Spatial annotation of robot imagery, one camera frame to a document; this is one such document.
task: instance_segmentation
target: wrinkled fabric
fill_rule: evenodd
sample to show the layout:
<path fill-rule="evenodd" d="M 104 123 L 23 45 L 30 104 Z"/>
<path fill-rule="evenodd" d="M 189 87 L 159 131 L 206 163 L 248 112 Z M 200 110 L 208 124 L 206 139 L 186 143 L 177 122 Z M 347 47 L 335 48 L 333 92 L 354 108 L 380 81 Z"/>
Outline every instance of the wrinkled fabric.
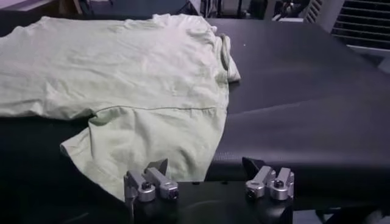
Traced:
<path fill-rule="evenodd" d="M 229 38 L 215 32 L 188 15 L 42 17 L 0 38 L 0 116 L 93 116 L 61 147 L 121 200 L 125 172 L 160 159 L 168 177 L 202 181 L 224 129 L 228 82 L 240 79 Z"/>

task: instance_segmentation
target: metal bracket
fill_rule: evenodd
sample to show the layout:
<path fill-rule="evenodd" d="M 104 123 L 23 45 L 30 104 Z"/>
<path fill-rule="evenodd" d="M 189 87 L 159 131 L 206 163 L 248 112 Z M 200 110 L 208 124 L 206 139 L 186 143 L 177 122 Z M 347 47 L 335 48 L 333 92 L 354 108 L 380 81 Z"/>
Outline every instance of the metal bracket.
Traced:
<path fill-rule="evenodd" d="M 269 185 L 270 196 L 279 201 L 294 197 L 294 173 L 289 168 L 281 168 L 278 177 Z"/>
<path fill-rule="evenodd" d="M 275 179 L 275 176 L 276 172 L 271 167 L 263 166 L 255 178 L 245 183 L 247 198 L 256 200 L 264 196 L 266 186 Z"/>
<path fill-rule="evenodd" d="M 269 189 L 271 198 L 283 201 L 294 197 L 294 173 L 289 168 L 281 168 L 278 177 L 269 166 L 263 166 L 256 176 L 245 183 L 246 196 L 256 200 L 265 195 Z"/>
<path fill-rule="evenodd" d="M 179 196 L 179 185 L 177 182 L 168 179 L 156 168 L 147 168 L 145 170 L 145 178 L 158 188 L 161 198 L 176 200 Z"/>
<path fill-rule="evenodd" d="M 155 198 L 155 186 L 146 181 L 142 174 L 135 171 L 127 171 L 124 176 L 125 198 L 137 198 L 141 202 L 152 201 Z"/>

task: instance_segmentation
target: black table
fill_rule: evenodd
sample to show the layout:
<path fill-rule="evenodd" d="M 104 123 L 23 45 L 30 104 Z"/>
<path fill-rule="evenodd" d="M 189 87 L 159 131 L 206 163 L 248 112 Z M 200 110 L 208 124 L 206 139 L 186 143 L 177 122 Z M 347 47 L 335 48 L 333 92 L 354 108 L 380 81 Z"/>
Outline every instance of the black table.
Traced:
<path fill-rule="evenodd" d="M 1 12 L 0 36 L 39 18 Z M 208 21 L 232 39 L 243 78 L 231 85 L 208 180 L 245 179 L 241 157 L 247 156 L 292 168 L 298 198 L 390 196 L 390 80 L 384 73 L 312 24 Z M 86 126 L 87 119 L 1 118 L 0 169 L 6 172 L 0 179 L 80 191 L 90 183 L 58 146 Z"/>

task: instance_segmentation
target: vent grille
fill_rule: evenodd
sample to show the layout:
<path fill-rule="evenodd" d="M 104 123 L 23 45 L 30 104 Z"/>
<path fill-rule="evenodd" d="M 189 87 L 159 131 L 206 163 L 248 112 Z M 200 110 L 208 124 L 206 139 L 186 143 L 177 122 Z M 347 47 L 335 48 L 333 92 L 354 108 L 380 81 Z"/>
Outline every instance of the vent grille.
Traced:
<path fill-rule="evenodd" d="M 390 0 L 345 0 L 331 33 L 348 45 L 390 50 Z"/>
<path fill-rule="evenodd" d="M 310 2 L 305 20 L 308 21 L 309 23 L 315 23 L 321 11 L 321 7 L 322 7 L 322 0 L 312 0 Z"/>

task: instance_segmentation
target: black leather surface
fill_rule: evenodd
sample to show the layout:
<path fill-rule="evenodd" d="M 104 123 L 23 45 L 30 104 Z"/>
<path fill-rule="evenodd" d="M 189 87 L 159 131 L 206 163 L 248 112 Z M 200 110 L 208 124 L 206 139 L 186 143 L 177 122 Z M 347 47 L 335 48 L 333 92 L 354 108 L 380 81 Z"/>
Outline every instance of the black leather surface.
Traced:
<path fill-rule="evenodd" d="M 0 36 L 38 19 L 0 13 Z M 244 179 L 246 156 L 291 167 L 298 196 L 388 195 L 390 80 L 383 73 L 314 25 L 209 22 L 232 39 L 243 79 L 231 86 L 208 180 Z M 0 119 L 0 177 L 77 185 L 83 177 L 58 146 L 86 125 Z"/>

